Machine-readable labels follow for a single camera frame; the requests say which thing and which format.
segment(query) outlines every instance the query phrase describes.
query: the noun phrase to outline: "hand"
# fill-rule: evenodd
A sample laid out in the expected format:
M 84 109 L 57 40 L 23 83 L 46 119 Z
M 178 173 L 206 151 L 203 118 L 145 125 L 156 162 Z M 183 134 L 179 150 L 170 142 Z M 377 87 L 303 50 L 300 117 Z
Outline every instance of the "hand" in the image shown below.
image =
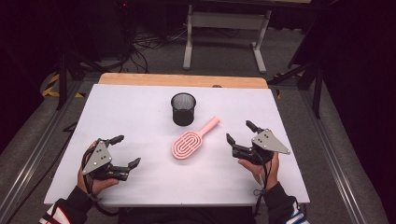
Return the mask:
M 92 147 L 95 147 L 96 141 L 93 142 L 89 149 Z M 102 190 L 110 188 L 111 186 L 118 185 L 119 180 L 118 179 L 107 179 L 107 180 L 93 180 L 93 185 L 92 185 L 92 194 L 93 195 L 98 195 Z M 84 177 L 82 176 L 82 168 L 80 167 L 78 170 L 78 182 L 77 186 L 81 188 L 84 192 L 87 193 L 87 188 L 85 187 L 84 183 Z
M 254 178 L 259 184 L 260 184 L 260 175 L 262 176 L 262 180 L 265 181 L 265 173 L 262 166 L 255 165 L 250 161 L 242 160 L 242 159 L 240 159 L 238 163 L 243 165 L 245 168 L 247 168 L 253 174 Z M 274 157 L 271 159 L 271 161 L 265 163 L 265 166 L 268 172 L 270 172 L 271 169 L 271 173 L 268 175 L 267 186 L 265 188 L 265 190 L 268 190 L 277 184 L 277 171 L 279 170 L 279 157 L 277 152 L 274 153 Z

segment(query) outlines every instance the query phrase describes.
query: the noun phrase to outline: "white metal frame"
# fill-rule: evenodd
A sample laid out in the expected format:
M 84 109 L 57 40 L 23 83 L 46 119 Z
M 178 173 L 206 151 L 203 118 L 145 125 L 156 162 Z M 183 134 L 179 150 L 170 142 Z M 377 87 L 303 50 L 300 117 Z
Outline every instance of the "white metal frame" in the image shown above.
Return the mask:
M 211 27 L 211 28 L 230 28 L 244 30 L 258 30 L 257 41 L 252 42 L 251 46 L 256 58 L 260 73 L 265 73 L 266 68 L 262 60 L 261 46 L 268 22 L 271 17 L 271 10 L 267 10 L 265 15 L 243 15 L 210 12 L 193 12 L 189 6 L 187 17 L 187 43 L 184 53 L 183 69 L 191 68 L 192 55 L 192 27 Z

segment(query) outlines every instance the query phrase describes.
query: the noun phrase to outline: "wooden table edge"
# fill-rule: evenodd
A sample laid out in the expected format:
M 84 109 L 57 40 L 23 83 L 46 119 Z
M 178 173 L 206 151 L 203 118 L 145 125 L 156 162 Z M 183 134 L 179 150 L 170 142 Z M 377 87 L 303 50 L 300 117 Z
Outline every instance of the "wooden table edge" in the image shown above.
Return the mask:
M 136 85 L 136 86 L 189 86 L 268 89 L 262 77 L 212 77 L 165 74 L 126 74 L 104 73 L 99 84 Z

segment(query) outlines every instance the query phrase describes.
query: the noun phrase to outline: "mesh cup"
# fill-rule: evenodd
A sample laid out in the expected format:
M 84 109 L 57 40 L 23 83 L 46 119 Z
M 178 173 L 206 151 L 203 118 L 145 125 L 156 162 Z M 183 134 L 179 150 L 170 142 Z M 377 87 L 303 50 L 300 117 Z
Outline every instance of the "mesh cup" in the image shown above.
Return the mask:
M 186 92 L 172 97 L 173 121 L 179 126 L 188 126 L 194 121 L 195 98 Z

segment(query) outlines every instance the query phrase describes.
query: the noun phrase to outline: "table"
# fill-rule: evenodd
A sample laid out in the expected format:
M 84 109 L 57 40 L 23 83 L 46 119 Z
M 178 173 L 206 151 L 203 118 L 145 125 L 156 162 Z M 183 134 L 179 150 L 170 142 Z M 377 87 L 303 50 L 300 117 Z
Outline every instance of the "table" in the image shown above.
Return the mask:
M 222 88 L 210 88 L 214 85 Z M 274 97 L 266 88 L 265 80 L 258 77 L 103 74 L 92 88 L 44 203 L 67 197 L 76 184 L 82 154 L 93 140 L 124 134 L 122 142 L 109 147 L 113 165 L 126 166 L 137 157 L 141 162 L 127 181 L 99 195 L 103 205 L 255 204 L 253 190 L 260 186 L 232 157 L 225 134 L 230 133 L 237 144 L 250 147 L 255 133 L 245 121 L 251 119 L 270 128 L 291 149 Z M 181 91 L 197 99 L 195 119 L 188 127 L 172 121 L 170 99 Z M 204 136 L 202 146 L 184 161 L 174 159 L 173 141 L 186 131 L 199 131 L 215 115 L 221 122 Z M 290 155 L 279 158 L 282 165 L 278 177 L 286 192 L 296 196 L 299 203 L 309 203 L 292 149 Z

